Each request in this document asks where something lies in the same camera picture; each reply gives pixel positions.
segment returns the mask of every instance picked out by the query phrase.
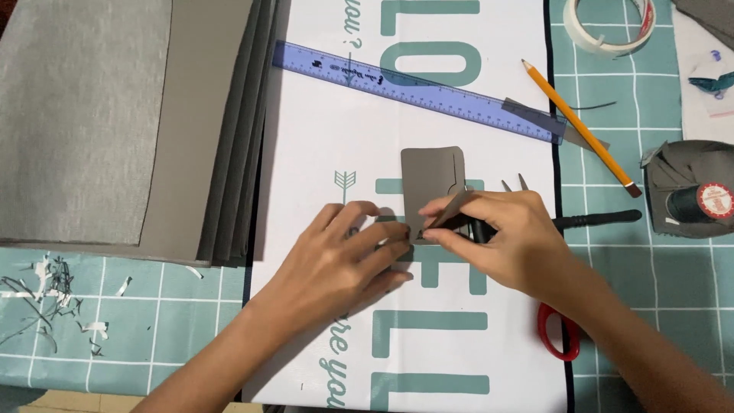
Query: scissors blade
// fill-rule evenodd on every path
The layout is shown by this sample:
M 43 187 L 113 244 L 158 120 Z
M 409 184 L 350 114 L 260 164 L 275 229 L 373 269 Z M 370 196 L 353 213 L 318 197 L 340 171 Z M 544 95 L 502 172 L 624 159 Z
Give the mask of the scissors blade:
M 523 191 L 527 191 L 528 184 L 525 183 L 525 178 L 523 178 L 523 174 L 519 173 L 517 176 L 520 177 L 520 187 L 523 188 Z
M 426 229 L 438 228 L 446 223 L 449 218 L 458 215 L 461 207 L 469 200 L 473 191 L 473 187 L 462 187 L 459 192 L 454 195 L 454 199 L 451 199 L 451 202 L 449 202 L 448 205 L 446 205 L 446 208 L 441 211 L 440 215 L 436 217 L 436 220 L 433 221 Z

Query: blue ruler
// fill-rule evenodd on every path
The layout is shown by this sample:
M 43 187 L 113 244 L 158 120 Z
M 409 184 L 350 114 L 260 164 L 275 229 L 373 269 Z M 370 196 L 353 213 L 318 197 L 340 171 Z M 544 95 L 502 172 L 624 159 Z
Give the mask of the blue ruler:
M 287 71 L 556 145 L 561 144 L 566 132 L 566 119 L 562 116 L 281 40 L 275 44 L 272 64 Z

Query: pencil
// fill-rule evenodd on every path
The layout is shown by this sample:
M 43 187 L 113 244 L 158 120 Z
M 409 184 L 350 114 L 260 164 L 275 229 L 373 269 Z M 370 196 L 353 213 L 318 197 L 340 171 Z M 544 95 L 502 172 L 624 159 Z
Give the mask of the pencil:
M 578 133 L 584 137 L 584 139 L 589 143 L 589 146 L 594 149 L 594 152 L 596 152 L 599 158 L 601 158 L 602 162 L 604 162 L 604 165 L 609 168 L 614 176 L 617 177 L 619 182 L 625 187 L 627 192 L 632 195 L 632 198 L 637 198 L 638 196 L 642 195 L 642 191 L 637 187 L 637 185 L 635 185 L 632 179 L 627 176 L 622 167 L 620 167 L 617 161 L 615 161 L 614 158 L 611 157 L 609 152 L 604 149 L 599 140 L 589 131 L 589 128 L 587 128 L 586 125 L 581 122 L 581 119 L 576 116 L 576 114 L 573 112 L 573 109 L 571 109 L 571 107 L 568 106 L 568 104 L 563 100 L 558 92 L 553 89 L 553 86 L 551 86 L 551 84 L 548 83 L 545 78 L 543 78 L 540 72 L 533 65 L 526 62 L 525 60 L 523 60 L 523 65 L 525 65 L 525 70 L 528 71 L 528 75 L 530 75 L 535 83 L 540 86 L 540 89 L 543 91 L 543 93 L 545 93 L 545 95 L 547 95 L 548 98 L 553 101 L 554 104 L 556 104 L 556 107 L 561 110 L 561 113 L 563 113 L 568 121 L 571 122 Z

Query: right hand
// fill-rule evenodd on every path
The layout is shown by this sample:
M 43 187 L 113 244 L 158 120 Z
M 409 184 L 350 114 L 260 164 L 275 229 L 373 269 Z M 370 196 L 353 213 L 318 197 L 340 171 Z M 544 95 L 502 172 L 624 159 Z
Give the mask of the right hand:
M 418 213 L 428 226 L 453 196 L 429 202 Z M 551 306 L 580 281 L 583 265 L 573 256 L 534 191 L 474 191 L 461 212 L 498 230 L 487 244 L 475 244 L 448 229 L 427 229 L 424 238 L 441 244 L 498 283 Z

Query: tape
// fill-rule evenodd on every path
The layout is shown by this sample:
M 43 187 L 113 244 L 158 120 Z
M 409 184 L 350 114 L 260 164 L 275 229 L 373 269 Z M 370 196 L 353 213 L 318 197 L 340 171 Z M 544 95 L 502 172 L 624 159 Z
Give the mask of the tape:
M 655 28 L 655 5 L 652 0 L 632 0 L 637 7 L 637 11 L 642 19 L 639 34 L 637 38 L 630 43 L 613 44 L 604 43 L 604 35 L 599 37 L 591 36 L 578 20 L 578 3 L 580 0 L 567 0 L 563 9 L 563 24 L 566 26 L 566 32 L 574 43 L 585 51 L 591 52 L 598 56 L 614 59 L 625 54 L 630 54 L 641 48 L 648 39 L 650 39 L 653 29 Z

